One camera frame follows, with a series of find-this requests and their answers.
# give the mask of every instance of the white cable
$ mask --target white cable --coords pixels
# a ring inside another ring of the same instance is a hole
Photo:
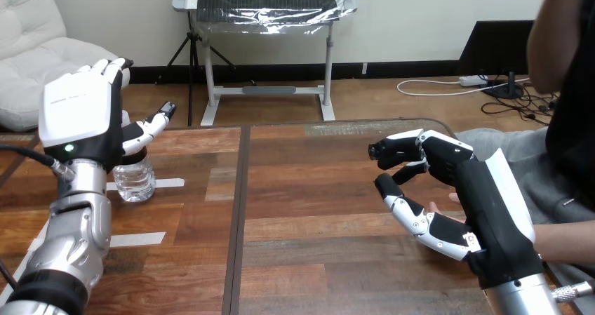
[[[524,82],[529,80],[529,78],[527,79],[521,79],[521,80],[515,80],[514,82],[518,83],[518,82]],[[501,83],[500,85],[496,85],[496,86],[490,86],[490,87],[485,87],[485,88],[480,88],[480,89],[473,89],[470,91],[466,91],[466,92],[460,92],[460,93],[446,93],[446,94],[427,94],[427,93],[407,93],[405,91],[403,91],[401,89],[401,85],[404,85],[405,83],[410,83],[410,82],[422,82],[422,83],[439,83],[442,85],[456,85],[458,83],[460,83],[459,81],[453,81],[453,82],[442,82],[442,81],[432,81],[432,80],[407,80],[407,81],[403,81],[400,84],[396,85],[396,89],[405,94],[405,95],[412,95],[412,96],[452,96],[452,95],[464,95],[464,94],[471,94],[471,93],[475,93],[475,92],[481,92],[481,91],[485,91],[488,89],[492,89],[492,88],[498,88],[498,87],[502,87],[505,85],[508,85],[508,83]]]

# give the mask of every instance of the black t-shirt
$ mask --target black t-shirt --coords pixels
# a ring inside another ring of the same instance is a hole
[[[595,0],[582,0],[581,39],[547,131],[556,167],[595,201]]]

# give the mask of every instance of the robotic hand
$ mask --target robotic hand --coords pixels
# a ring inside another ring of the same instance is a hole
[[[473,148],[429,130],[412,130],[370,145],[371,159],[387,170],[409,161],[375,185],[393,216],[424,245],[466,260],[495,314],[561,314],[533,248],[535,232],[519,186],[502,153],[479,161]],[[429,172],[456,188],[463,224],[406,197],[399,185]]]
[[[130,65],[123,58],[101,60],[46,85],[39,137],[46,155],[53,158],[58,200],[50,205],[44,243],[33,253],[0,315],[83,314],[103,274],[102,259],[112,237],[107,173],[123,156],[151,142],[175,111],[167,102],[143,122],[122,128],[120,90]]]

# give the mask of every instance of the white tape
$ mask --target white tape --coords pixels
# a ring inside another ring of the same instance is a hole
[[[168,178],[165,180],[157,180],[156,184],[158,188],[160,187],[183,187],[185,181],[182,178]],[[109,182],[107,183],[107,191],[116,191],[118,188],[116,187],[116,183]]]
[[[110,248],[127,246],[148,246],[159,245],[166,236],[165,232],[125,234],[123,236],[112,236]]]
[[[20,279],[22,273],[25,271],[25,268],[27,267],[27,262],[29,262],[29,259],[33,255],[33,252],[37,250],[37,248],[39,248],[39,246],[41,246],[42,243],[44,243],[44,237],[46,236],[46,232],[48,229],[48,222],[49,220],[44,225],[44,228],[41,229],[37,238],[33,239],[31,245],[29,246],[29,249],[27,250],[27,254],[22,259],[22,261],[19,264],[19,267],[15,271],[13,277],[16,281]],[[154,232],[112,236],[110,248],[159,245],[163,241],[165,235],[165,232]],[[6,284],[6,287],[4,287],[2,294],[0,294],[0,306],[6,303],[6,300],[8,300],[9,296],[11,296],[12,292],[13,288]]]

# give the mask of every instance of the person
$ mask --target person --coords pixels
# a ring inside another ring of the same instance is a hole
[[[510,133],[477,129],[457,137],[471,145],[480,160],[502,148],[535,225],[536,251],[545,262],[564,263],[553,266],[561,282],[591,280],[595,276],[595,0],[544,0],[527,52],[535,90],[560,92],[549,127]],[[433,202],[429,210],[439,212]],[[595,297],[585,301],[591,309],[588,314],[595,314]]]

